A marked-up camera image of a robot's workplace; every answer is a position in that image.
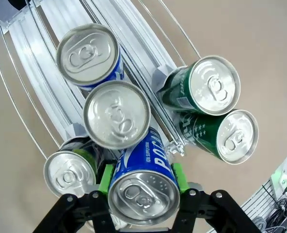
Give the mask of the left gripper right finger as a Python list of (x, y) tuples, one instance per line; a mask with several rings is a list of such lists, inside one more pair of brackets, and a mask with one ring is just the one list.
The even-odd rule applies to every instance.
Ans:
[(180, 191), (180, 207), (172, 232), (192, 233), (198, 218), (204, 219), (218, 233), (260, 232), (226, 191), (216, 190), (208, 195), (188, 184), (180, 163), (173, 163), (172, 169)]

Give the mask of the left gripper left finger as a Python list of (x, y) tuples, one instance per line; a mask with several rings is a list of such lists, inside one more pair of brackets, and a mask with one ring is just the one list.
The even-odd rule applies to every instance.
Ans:
[(109, 212), (106, 193), (93, 190), (81, 198), (64, 194), (35, 228), (35, 233), (76, 233), (87, 221), (96, 233), (117, 232)]

